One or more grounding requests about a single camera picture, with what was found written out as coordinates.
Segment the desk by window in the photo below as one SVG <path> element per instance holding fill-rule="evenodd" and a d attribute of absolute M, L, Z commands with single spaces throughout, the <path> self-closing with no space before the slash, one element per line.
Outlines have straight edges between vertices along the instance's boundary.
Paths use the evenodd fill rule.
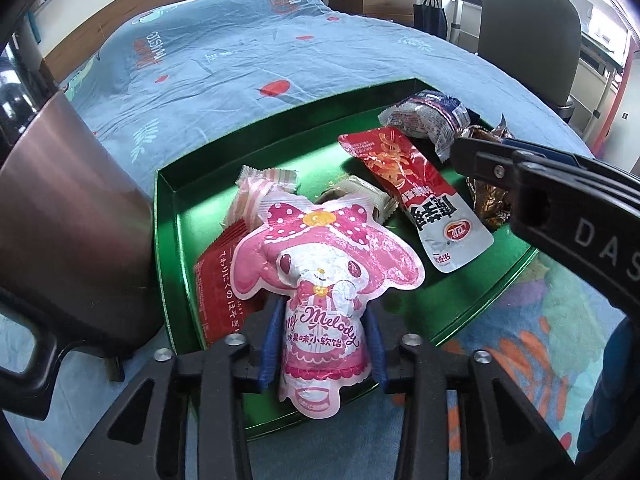
<path fill-rule="evenodd" d="M 624 24 L 603 0 L 452 0 L 450 41 L 480 11 L 476 52 L 519 81 L 593 142 L 620 90 L 629 50 Z"/>

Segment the grey office chair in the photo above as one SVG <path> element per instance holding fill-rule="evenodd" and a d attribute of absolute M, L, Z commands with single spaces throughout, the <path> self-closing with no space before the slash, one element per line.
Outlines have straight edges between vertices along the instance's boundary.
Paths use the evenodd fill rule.
<path fill-rule="evenodd" d="M 570 0 L 482 0 L 477 54 L 519 81 L 564 122 L 582 26 Z"/>

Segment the beige snack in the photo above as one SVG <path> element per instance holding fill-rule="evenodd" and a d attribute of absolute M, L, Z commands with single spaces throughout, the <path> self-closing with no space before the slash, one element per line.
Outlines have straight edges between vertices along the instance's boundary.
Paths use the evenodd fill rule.
<path fill-rule="evenodd" d="M 345 196 L 364 198 L 373 208 L 373 219 L 384 224 L 398 208 L 398 200 L 377 186 L 357 176 L 349 176 L 342 180 L 331 182 L 317 197 L 316 204 L 323 204 L 329 200 L 338 200 Z"/>

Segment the black brown electric kettle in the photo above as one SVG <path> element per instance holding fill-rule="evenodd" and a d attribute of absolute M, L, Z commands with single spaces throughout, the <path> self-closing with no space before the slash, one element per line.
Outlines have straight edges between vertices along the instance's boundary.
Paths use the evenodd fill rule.
<path fill-rule="evenodd" d="M 160 329 L 152 205 L 58 88 L 32 30 L 1 52 L 1 311 L 35 344 L 1 406 L 48 416 L 70 350 L 126 358 Z"/>

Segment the pink My Melody candy bag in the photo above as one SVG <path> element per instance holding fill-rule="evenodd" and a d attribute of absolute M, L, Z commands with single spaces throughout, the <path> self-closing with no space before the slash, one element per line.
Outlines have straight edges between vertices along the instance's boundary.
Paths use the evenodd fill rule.
<path fill-rule="evenodd" d="M 418 288 L 423 263 L 357 196 L 317 205 L 270 192 L 259 217 L 235 247 L 232 290 L 243 300 L 262 289 L 286 297 L 279 398 L 309 418 L 332 417 L 341 388 L 372 368 L 361 322 L 368 302 L 389 288 Z"/>

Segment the dark tote bag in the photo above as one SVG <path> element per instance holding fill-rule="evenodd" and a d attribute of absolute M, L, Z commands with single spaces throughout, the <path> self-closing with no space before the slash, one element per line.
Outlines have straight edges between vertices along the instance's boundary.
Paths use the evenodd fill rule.
<path fill-rule="evenodd" d="M 413 5 L 413 27 L 446 40 L 448 23 L 442 0 L 423 0 Z"/>

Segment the dark red snack pack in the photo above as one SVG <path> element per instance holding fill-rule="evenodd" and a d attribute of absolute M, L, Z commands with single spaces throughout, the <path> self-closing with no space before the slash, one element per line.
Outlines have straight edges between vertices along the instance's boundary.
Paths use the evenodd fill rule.
<path fill-rule="evenodd" d="M 238 332 L 246 318 L 264 308 L 267 294 L 258 294 L 249 300 L 235 296 L 231 287 L 231 263 L 237 244 L 248 233 L 243 220 L 234 222 L 198 257 L 193 267 L 198 320 L 205 347 Z"/>

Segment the red white snack pouch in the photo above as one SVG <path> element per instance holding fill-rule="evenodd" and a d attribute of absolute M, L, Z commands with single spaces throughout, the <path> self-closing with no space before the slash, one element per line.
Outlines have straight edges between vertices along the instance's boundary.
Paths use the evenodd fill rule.
<path fill-rule="evenodd" d="M 338 143 L 398 199 L 440 272 L 462 268 L 494 244 L 472 207 L 400 130 L 341 134 Z"/>

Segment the blue silver snack bag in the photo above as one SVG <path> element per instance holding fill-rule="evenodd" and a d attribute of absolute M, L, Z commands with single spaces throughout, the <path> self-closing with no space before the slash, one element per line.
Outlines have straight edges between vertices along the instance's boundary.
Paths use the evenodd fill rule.
<path fill-rule="evenodd" d="M 410 138 L 430 140 L 441 162 L 449 158 L 456 135 L 471 125 L 468 109 L 457 98 L 434 90 L 416 92 L 387 107 L 378 121 Z"/>

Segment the pink striped candy pack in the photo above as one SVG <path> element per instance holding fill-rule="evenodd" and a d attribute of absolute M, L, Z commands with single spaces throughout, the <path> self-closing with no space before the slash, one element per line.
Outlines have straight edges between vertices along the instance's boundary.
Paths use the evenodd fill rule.
<path fill-rule="evenodd" d="M 297 172 L 282 168 L 256 169 L 244 165 L 235 181 L 238 188 L 229 209 L 221 222 L 227 229 L 243 220 L 253 231 L 262 224 L 259 208 L 271 191 L 294 193 L 297 188 Z"/>

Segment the blue patterned bed cover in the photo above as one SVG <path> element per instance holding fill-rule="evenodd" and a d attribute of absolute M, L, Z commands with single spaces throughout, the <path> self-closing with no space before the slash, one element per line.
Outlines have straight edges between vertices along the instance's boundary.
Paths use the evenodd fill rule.
<path fill-rule="evenodd" d="M 163 315 L 156 334 L 166 330 L 169 339 L 154 354 L 161 359 L 211 347 L 198 320 L 193 267 L 224 230 L 244 165 L 295 170 L 291 194 L 314 204 L 331 182 L 349 176 L 387 192 L 338 137 L 383 127 L 383 110 L 422 90 L 468 109 L 471 125 L 454 140 L 518 139 L 594 159 L 557 114 L 497 67 L 424 32 L 337 13 L 320 0 L 161 6 L 126 21 L 60 90 L 151 202 L 154 299 Z M 472 207 L 494 244 L 442 273 L 398 202 L 381 226 L 416 252 L 425 278 L 413 290 L 389 288 L 367 306 L 380 302 L 409 332 L 445 350 L 442 341 L 520 273 L 523 258 L 512 249 L 541 251 L 511 230 L 514 191 L 462 176 L 449 158 L 439 160 L 430 140 L 407 138 Z M 572 479 L 639 474 L 639 315 L 624 315 L 582 418 Z M 282 334 L 281 323 L 276 372 L 261 392 L 243 398 L 246 438 L 279 424 L 310 431 L 321 420 L 279 398 Z"/>

